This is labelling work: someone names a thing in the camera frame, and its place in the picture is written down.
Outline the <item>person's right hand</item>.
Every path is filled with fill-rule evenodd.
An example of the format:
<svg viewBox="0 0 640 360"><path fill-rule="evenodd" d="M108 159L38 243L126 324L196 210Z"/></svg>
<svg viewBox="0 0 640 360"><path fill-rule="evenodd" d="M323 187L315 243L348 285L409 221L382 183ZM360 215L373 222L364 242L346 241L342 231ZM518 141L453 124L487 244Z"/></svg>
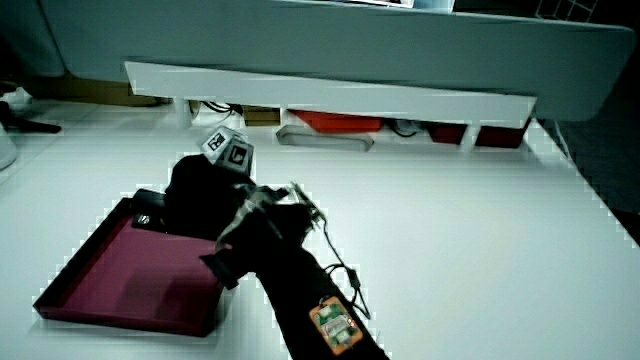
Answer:
<svg viewBox="0 0 640 360"><path fill-rule="evenodd" d="M212 130L200 152L172 169L162 219L176 232L219 240L253 218L264 220L278 237L303 241L317 214L309 204L285 199L299 190L273 188L251 178L254 146L226 126Z"/></svg>

